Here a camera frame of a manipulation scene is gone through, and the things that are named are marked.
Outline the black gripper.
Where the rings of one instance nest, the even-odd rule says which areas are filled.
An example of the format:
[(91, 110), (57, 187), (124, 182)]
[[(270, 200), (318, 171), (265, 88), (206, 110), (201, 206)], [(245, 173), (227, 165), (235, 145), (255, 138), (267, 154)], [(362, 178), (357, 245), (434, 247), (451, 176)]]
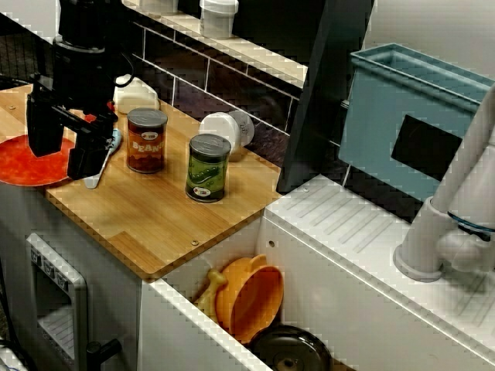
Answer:
[(53, 75), (37, 70), (29, 76), (29, 147), (36, 157), (51, 155), (61, 150), (64, 128), (76, 132), (67, 166), (73, 180), (97, 175), (113, 141), (116, 115), (109, 102), (116, 73), (111, 57), (103, 43), (54, 43)]

